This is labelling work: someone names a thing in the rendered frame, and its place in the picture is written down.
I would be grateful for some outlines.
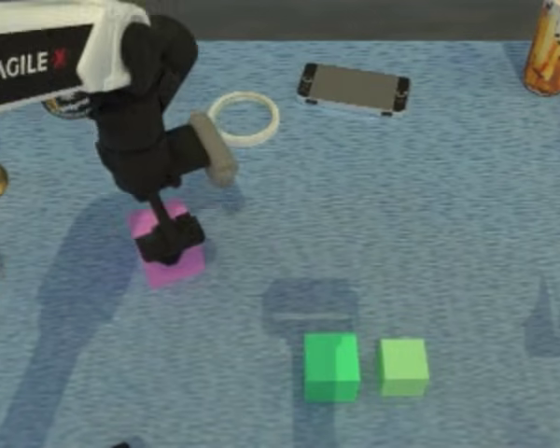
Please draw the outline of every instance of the green block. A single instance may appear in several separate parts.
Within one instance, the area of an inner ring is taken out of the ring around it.
[[[429,383],[423,339],[383,339],[379,342],[380,393],[384,397],[422,397]]]
[[[353,333],[305,334],[304,382],[307,401],[355,401],[361,383],[357,336]]]

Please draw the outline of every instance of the magenta cube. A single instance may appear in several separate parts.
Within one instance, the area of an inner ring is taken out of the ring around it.
[[[165,206],[171,217],[178,217],[188,212],[187,207],[179,200],[171,200]],[[128,222],[133,238],[150,233],[158,224],[158,220],[151,209],[133,212],[129,215]],[[197,275],[205,269],[205,259],[201,245],[187,249],[174,266],[165,266],[157,262],[146,263],[143,259],[141,259],[141,262],[147,281],[152,288],[165,287],[184,278]]]

